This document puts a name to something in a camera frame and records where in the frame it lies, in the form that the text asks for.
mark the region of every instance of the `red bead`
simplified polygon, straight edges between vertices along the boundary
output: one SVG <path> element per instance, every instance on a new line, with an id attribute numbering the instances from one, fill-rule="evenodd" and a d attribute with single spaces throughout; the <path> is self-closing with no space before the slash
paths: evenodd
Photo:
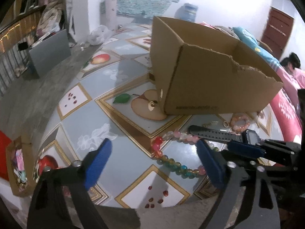
<path id="1" fill-rule="evenodd" d="M 161 158 L 163 156 L 163 152 L 162 151 L 155 151 L 155 157 L 156 158 Z"/>
<path id="2" fill-rule="evenodd" d="M 161 145 L 163 143 L 163 139 L 160 136 L 156 137 L 154 141 L 155 141 L 155 143 L 157 143 L 159 145 Z"/>
<path id="3" fill-rule="evenodd" d="M 152 148 L 154 151 L 158 151 L 158 150 L 160 150 L 160 145 L 157 143 L 153 143 Z"/>

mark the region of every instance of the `brown wooden door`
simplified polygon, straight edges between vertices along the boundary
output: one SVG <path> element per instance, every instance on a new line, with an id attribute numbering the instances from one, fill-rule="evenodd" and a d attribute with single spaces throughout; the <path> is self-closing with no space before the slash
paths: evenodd
<path id="1" fill-rule="evenodd" d="M 287 44 L 292 25 L 292 17 L 274 7 L 271 8 L 262 42 L 271 48 L 273 56 L 277 59 L 280 59 Z"/>

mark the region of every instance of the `plastic bag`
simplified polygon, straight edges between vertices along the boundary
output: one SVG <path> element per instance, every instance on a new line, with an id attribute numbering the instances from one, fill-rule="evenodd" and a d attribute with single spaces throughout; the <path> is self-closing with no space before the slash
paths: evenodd
<path id="1" fill-rule="evenodd" d="M 90 45 L 99 45 L 104 43 L 112 36 L 112 32 L 104 25 L 100 25 L 88 35 Z"/>

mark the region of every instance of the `cardboard box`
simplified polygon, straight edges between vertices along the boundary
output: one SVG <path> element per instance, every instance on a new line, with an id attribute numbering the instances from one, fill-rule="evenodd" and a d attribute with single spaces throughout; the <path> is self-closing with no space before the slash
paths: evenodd
<path id="1" fill-rule="evenodd" d="M 13 165 L 12 165 L 12 151 L 14 149 L 22 149 L 23 162 L 24 162 L 24 170 L 26 172 L 27 177 L 27 186 L 23 191 L 19 190 L 18 182 L 16 180 Z M 6 148 L 6 165 L 7 172 L 9 175 L 10 186 L 12 189 L 13 195 L 19 197 L 29 196 L 34 192 L 36 183 L 32 178 L 33 168 L 34 168 L 34 160 L 33 160 L 33 152 L 32 152 L 32 144 L 27 135 L 23 134 L 14 141 L 12 141 Z"/>
<path id="2" fill-rule="evenodd" d="M 150 56 L 160 107 L 169 115 L 262 110 L 283 86 L 243 42 L 199 24 L 154 17 Z"/>

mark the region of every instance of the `beaded bracelet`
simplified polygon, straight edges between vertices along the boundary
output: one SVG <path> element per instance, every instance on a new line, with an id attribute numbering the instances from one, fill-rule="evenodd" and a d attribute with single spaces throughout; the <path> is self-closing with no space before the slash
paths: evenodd
<path id="1" fill-rule="evenodd" d="M 156 137 L 155 140 L 152 142 L 151 148 L 154 151 L 154 156 L 159 159 L 162 164 L 165 164 L 165 166 L 167 166 L 168 168 L 171 168 L 172 170 L 176 171 L 176 173 L 182 174 L 190 179 L 205 175 L 205 169 L 202 165 L 200 165 L 198 169 L 192 170 L 187 168 L 187 166 L 185 165 L 181 165 L 180 162 L 176 162 L 173 158 L 168 158 L 167 155 L 163 155 L 163 152 L 160 150 L 161 144 L 165 140 L 169 140 L 171 138 L 180 139 L 181 141 L 187 141 L 190 143 L 196 143 L 199 140 L 198 136 L 193 136 L 185 132 L 169 131 L 162 137 Z M 208 142 L 208 145 L 214 151 L 218 151 L 218 148 L 214 147 L 213 143 Z"/>

